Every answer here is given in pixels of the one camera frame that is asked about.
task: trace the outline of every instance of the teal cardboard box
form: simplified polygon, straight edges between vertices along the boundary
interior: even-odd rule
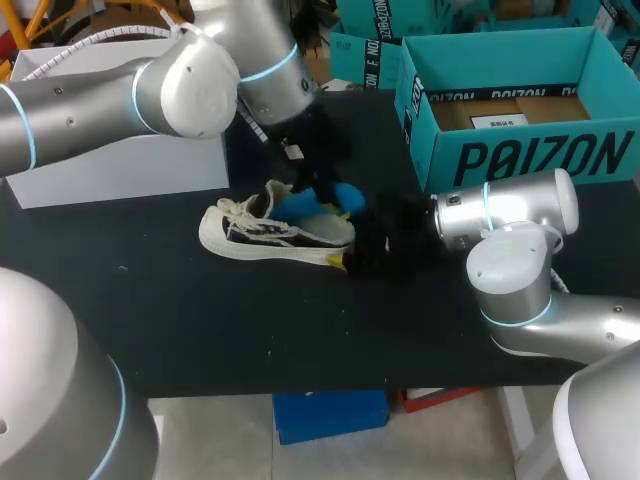
[[[434,115],[502,104],[526,104],[537,120],[466,117],[456,129]],[[558,106],[584,119],[549,123]],[[640,82],[593,28],[406,38],[395,107],[429,193],[554,168],[577,184],[629,180],[640,165]]]
[[[518,20],[496,20],[490,13],[486,22],[481,22],[478,32],[506,32],[510,30],[542,30],[547,28],[565,28],[567,24],[561,15],[551,17],[523,18]]]
[[[331,77],[364,85],[366,89],[395,89],[400,45],[354,37],[338,23],[331,31]]]
[[[572,0],[565,20],[570,27],[593,26],[609,35],[618,12],[609,0]]]
[[[614,27],[609,41],[622,57],[622,61],[635,72],[640,72],[640,32],[629,32],[624,27]]]
[[[392,41],[396,38],[453,33],[450,0],[338,0],[344,33]]]

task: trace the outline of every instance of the shoe sole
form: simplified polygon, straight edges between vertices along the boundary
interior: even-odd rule
[[[222,230],[222,219],[218,215],[207,211],[198,230],[200,243],[211,253],[234,260],[294,260],[312,263],[314,265],[329,266],[327,258],[347,251],[341,248],[304,248],[304,247],[270,247],[266,245],[245,245],[227,240]]]

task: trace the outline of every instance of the black cloth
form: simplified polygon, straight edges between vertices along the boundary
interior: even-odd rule
[[[346,181],[369,198],[419,191],[390,94],[327,94],[324,103],[353,124]],[[21,211],[5,184],[0,265],[58,292],[149,397],[551,384],[581,368],[500,351],[463,257],[403,285],[209,253],[197,234],[209,205],[290,176],[239,119],[227,147],[230,191]],[[558,273],[576,293],[639,297],[634,185],[581,186],[578,196],[580,229],[557,256]]]

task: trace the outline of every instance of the white sneaker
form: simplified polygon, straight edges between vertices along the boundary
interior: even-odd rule
[[[332,214],[305,218],[299,226],[271,220],[274,207],[291,195],[277,180],[242,203],[228,198],[209,207],[200,223],[200,242],[209,251],[235,260],[279,258],[329,265],[330,256],[345,252],[355,229]]]

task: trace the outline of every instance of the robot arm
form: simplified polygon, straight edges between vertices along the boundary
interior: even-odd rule
[[[467,275],[494,342],[508,353],[595,363],[640,340],[640,301],[551,289],[558,240],[578,229],[564,170],[437,197],[428,221]]]
[[[162,57],[2,85],[0,177],[145,134],[222,133],[238,87],[267,129],[295,122],[319,88],[269,0],[194,2],[196,25]]]

